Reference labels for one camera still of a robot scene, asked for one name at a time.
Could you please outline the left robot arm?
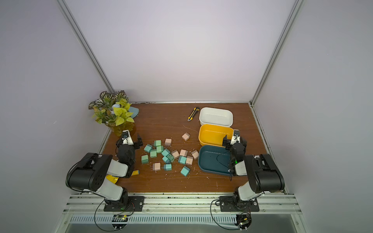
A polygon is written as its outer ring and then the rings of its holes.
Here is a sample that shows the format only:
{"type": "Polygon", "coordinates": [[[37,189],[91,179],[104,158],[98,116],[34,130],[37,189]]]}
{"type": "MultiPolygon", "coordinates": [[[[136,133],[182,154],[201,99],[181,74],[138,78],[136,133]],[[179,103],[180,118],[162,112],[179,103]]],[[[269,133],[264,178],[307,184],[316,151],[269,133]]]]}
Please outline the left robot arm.
{"type": "Polygon", "coordinates": [[[135,169],[136,150],[142,145],[140,136],[134,140],[129,130],[123,131],[117,141],[117,160],[111,154],[87,153],[67,173],[66,186],[74,191],[92,192],[103,197],[107,205],[127,206],[127,190],[109,181],[107,176],[130,178],[135,169]]]}

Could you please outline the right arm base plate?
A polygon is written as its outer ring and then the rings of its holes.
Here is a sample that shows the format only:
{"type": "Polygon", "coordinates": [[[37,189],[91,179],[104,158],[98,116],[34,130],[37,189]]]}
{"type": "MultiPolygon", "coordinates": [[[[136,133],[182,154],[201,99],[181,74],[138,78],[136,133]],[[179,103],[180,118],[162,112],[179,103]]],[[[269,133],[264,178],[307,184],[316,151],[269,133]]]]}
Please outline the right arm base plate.
{"type": "Polygon", "coordinates": [[[241,201],[233,196],[220,196],[216,203],[220,207],[221,212],[259,212],[259,204],[257,199],[249,201],[241,201]]]}

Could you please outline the teal plug bottom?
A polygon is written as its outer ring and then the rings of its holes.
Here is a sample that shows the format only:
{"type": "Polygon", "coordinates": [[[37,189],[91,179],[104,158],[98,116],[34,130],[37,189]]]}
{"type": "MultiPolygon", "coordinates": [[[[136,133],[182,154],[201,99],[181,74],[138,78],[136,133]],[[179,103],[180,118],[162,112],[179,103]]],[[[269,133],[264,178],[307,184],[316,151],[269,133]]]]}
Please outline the teal plug bottom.
{"type": "Polygon", "coordinates": [[[181,169],[181,172],[180,172],[183,176],[187,177],[190,173],[190,168],[188,168],[187,166],[184,166],[182,169],[181,169]]]}

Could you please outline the lone pink plug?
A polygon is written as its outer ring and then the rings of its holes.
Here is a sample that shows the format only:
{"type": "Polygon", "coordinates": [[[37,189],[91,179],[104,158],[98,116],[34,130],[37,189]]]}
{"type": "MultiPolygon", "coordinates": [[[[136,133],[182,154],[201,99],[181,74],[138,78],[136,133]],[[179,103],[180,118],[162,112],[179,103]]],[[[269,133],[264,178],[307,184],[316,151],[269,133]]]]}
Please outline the lone pink plug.
{"type": "Polygon", "coordinates": [[[189,134],[189,133],[184,133],[184,134],[182,135],[182,139],[183,139],[184,141],[188,141],[188,140],[190,139],[190,134],[189,134]]]}

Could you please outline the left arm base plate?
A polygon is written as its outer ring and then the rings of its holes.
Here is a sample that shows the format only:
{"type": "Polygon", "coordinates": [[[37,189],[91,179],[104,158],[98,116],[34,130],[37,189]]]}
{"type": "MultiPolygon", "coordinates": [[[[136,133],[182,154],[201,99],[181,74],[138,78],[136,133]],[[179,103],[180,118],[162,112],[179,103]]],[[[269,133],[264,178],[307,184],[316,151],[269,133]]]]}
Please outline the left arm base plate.
{"type": "Polygon", "coordinates": [[[105,200],[105,212],[141,212],[144,205],[144,196],[129,196],[118,201],[105,200]]]}

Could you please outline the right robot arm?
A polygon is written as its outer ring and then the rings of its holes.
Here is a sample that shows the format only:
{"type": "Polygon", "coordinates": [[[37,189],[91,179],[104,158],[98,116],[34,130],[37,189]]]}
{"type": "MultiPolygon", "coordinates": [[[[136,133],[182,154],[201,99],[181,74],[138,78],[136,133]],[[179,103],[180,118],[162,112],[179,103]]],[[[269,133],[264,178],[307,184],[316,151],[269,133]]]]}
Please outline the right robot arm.
{"type": "Polygon", "coordinates": [[[247,141],[241,137],[239,130],[234,130],[231,138],[225,135],[222,146],[230,152],[229,174],[248,179],[234,192],[234,204],[251,202],[262,193],[285,189],[285,180],[272,157],[269,154],[246,154],[247,141]]]}

